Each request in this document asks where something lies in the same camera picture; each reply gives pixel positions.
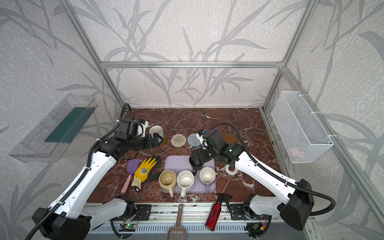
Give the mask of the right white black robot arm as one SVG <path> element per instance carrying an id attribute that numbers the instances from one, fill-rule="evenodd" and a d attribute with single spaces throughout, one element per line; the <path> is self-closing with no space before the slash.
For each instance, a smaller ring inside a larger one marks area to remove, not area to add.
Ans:
<path id="1" fill-rule="evenodd" d="M 195 170 L 216 160 L 247 174 L 273 194 L 273 197 L 251 197 L 248 208 L 252 213 L 280 216 L 286 224 L 301 231 L 309 217 L 326 214 L 335 208 L 336 201 L 332 197 L 313 191 L 306 180 L 296 181 L 258 160 L 243 140 L 228 144 L 216 129 L 199 130 L 195 135 L 201 144 L 190 155 L 190 164 Z"/>

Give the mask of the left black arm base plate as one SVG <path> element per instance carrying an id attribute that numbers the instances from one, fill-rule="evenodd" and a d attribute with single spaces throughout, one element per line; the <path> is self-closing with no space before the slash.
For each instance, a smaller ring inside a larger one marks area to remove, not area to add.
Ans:
<path id="1" fill-rule="evenodd" d="M 128 221 L 148 221 L 151 214 L 152 205 L 138 204 L 127 206 L 127 216 L 125 217 Z"/>

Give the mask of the black mug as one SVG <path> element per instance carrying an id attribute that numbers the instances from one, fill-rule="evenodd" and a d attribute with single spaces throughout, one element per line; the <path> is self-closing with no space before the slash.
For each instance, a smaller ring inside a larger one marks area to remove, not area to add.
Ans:
<path id="1" fill-rule="evenodd" d="M 198 163 L 198 162 L 190 162 L 190 165 L 192 167 L 193 176 L 195 176 L 197 174 L 197 171 L 200 171 L 204 166 L 203 163 Z"/>

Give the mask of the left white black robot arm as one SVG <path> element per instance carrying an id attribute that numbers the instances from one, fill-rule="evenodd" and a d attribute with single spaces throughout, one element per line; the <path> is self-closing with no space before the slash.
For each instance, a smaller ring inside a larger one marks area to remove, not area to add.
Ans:
<path id="1" fill-rule="evenodd" d="M 146 134 L 149 123 L 143 119 L 120 120 L 110 133 L 98 139 L 90 149 L 87 164 L 48 208 L 38 208 L 33 214 L 35 227 L 27 235 L 30 240 L 40 231 L 51 240 L 83 240 L 87 234 L 118 217 L 131 217 L 135 204 L 126 197 L 118 197 L 90 212 L 84 206 L 105 174 L 117 160 L 130 150 L 159 147 L 164 137 Z"/>

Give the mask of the white mug blue outside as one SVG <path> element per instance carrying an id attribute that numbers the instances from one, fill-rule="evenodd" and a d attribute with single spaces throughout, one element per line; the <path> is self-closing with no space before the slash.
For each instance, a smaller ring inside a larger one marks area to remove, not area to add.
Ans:
<path id="1" fill-rule="evenodd" d="M 164 142 L 165 134 L 161 126 L 155 125 L 151 127 L 149 133 L 154 140 L 157 140 L 159 142 L 159 144 L 162 144 Z"/>

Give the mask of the brown wooden coaster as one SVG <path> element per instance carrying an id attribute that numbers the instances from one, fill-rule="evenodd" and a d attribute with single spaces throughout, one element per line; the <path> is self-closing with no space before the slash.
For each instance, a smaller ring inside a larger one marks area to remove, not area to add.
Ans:
<path id="1" fill-rule="evenodd" d="M 227 144 L 237 143 L 238 140 L 234 135 L 226 134 L 223 136 L 223 139 L 227 142 Z"/>
<path id="2" fill-rule="evenodd" d="M 163 142 L 161 143 L 161 147 L 164 147 L 166 144 L 167 144 L 167 141 L 168 141 L 168 137 L 167 137 L 167 135 L 166 134 L 164 134 L 164 140 L 163 140 Z"/>

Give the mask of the grey blue round coaster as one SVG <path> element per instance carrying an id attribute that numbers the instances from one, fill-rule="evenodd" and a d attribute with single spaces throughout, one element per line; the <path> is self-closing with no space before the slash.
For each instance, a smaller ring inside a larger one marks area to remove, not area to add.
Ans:
<path id="1" fill-rule="evenodd" d="M 197 133 L 188 136 L 188 143 L 191 147 L 199 147 L 202 144 Z"/>

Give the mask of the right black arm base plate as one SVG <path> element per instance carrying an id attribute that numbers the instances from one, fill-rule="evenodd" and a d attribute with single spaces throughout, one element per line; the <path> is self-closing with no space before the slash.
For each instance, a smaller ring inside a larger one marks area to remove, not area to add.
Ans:
<path id="1" fill-rule="evenodd" d="M 257 215 L 254 211 L 251 210 L 249 206 L 243 204 L 230 203 L 227 207 L 227 210 L 231 214 L 231 220 L 234 221 L 269 221 L 272 218 L 270 215 Z"/>

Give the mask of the white woven spiral coaster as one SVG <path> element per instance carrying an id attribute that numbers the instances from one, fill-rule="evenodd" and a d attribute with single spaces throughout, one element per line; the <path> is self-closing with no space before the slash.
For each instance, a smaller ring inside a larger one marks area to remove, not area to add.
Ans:
<path id="1" fill-rule="evenodd" d="M 183 147 L 187 142 L 187 138 L 182 134 L 176 134 L 171 138 L 172 146 L 176 148 Z"/>

